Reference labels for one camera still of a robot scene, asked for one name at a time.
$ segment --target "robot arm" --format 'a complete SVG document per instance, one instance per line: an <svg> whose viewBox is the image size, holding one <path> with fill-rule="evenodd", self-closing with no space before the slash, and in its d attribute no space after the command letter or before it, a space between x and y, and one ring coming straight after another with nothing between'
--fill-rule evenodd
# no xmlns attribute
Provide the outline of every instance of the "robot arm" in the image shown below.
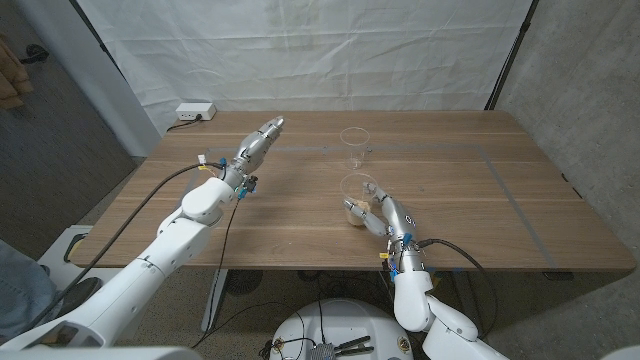
<svg viewBox="0 0 640 360"><path fill-rule="evenodd" d="M211 230L222 219L220 205L230 203L237 189L243 194L255 187L257 178L249 174L262 164L283 125L284 119L278 117L247 136L233 163L221 173L222 179L210 178L185 195L181 206L161 223L157 238L84 304L15 337L0 349L112 345L162 282L204 250Z"/></svg>
<svg viewBox="0 0 640 360"><path fill-rule="evenodd" d="M478 339L475 324L461 312L445 305L426 292L433 289L431 276L424 270L420 249L413 241L416 223L409 211L380 187L364 183L365 191L374 194L382 205L386 226L378 217L345 200L344 206L363 219L367 229L377 236L390 236L389 265L395 283L394 314L408 331L427 331L422 345L434 360L506 359Z"/></svg>

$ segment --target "white backdrop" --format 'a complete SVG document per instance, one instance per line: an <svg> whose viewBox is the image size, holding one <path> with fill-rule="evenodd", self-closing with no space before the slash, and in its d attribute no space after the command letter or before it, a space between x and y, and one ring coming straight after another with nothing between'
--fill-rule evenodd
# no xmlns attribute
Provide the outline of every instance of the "white backdrop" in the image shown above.
<svg viewBox="0 0 640 360"><path fill-rule="evenodd" d="M219 110L481 110L531 0L80 0L160 133Z"/></svg>

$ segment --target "power strip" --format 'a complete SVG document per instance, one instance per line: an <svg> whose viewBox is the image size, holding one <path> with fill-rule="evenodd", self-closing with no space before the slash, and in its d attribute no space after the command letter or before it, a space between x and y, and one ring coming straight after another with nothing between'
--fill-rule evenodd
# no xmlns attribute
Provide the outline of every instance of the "power strip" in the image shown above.
<svg viewBox="0 0 640 360"><path fill-rule="evenodd" d="M176 109L180 120L195 120L198 115L202 115L201 120L211 120L215 113L216 107L213 103L182 103Z"/></svg>

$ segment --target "black pole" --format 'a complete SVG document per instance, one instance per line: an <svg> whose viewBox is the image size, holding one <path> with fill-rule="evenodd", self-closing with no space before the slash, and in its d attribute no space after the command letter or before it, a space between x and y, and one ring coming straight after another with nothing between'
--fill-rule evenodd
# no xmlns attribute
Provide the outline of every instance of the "black pole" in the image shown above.
<svg viewBox="0 0 640 360"><path fill-rule="evenodd" d="M520 26L520 32L518 33L518 37L516 41L513 43L511 47L511 51L509 52L509 56L507 60L505 60L504 65L502 66L502 71L500 71L500 75L498 75L498 80L496 80L496 84L493 87L493 91L491 92L491 96L489 96L489 100L487 101L487 105L485 105L485 110L493 110L496 108L496 103L498 102L498 97L500 96L500 92L502 91L502 87L504 86L505 81L507 81L507 75L509 75L509 70L511 70L511 66L513 65L513 61L518 54L518 49L520 49L520 44L522 44L522 39L524 39L524 34L529 30L529 26L531 25L531 18L533 17L533 13L536 11L536 7L538 7L538 0L533 0L531 2L531 7L529 7L529 12L527 12L527 16L524 18L524 22L522 26Z"/></svg>
<svg viewBox="0 0 640 360"><path fill-rule="evenodd" d="M111 53L107 49L107 46L102 42L102 39L100 38L100 35L98 35L98 32L93 27L93 25L91 25L91 21L89 21L89 18L87 17L87 14L84 13L84 10L82 10L82 8L80 7L80 4L78 4L78 1L77 0L69 0L69 2L71 3L71 6L73 6L73 8L76 9L76 12L78 13L78 15L80 16L82 21L84 21L84 23L87 25L87 28L89 28L89 31L91 31L91 33L93 34L93 37L96 38L96 41L100 45L100 49L102 49L102 51L104 51L105 54L107 54L109 59L111 59L111 62L116 67L116 69L118 69L118 71L120 72L120 75L122 75L122 77L124 78L124 81L127 81L127 78L125 78L124 74L122 73L122 71L120 71L120 68L118 67L118 64L116 64L116 60L113 58L113 56L111 56Z"/></svg>

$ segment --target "wooden table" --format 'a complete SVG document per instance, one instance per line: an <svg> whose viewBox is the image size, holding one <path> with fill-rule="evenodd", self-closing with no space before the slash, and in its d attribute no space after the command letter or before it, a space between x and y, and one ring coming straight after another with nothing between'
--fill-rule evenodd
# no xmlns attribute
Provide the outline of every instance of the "wooden table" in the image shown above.
<svg viewBox="0 0 640 360"><path fill-rule="evenodd" d="M447 239L487 269L624 271L631 253L574 192L545 154L499 111L229 112L168 133L95 225L71 259L86 265L165 176L197 162L231 159L240 141L283 114L284 131L256 171L255 194L231 226L224 268L379 270L386 239L347 223L340 181L339 134L360 126L371 134L361 172L412 212L419 237ZM161 189L99 266L122 267L155 238L181 197L210 174L194 170ZM218 265L225 219L188 266ZM472 269L439 245L425 249L429 267Z"/></svg>

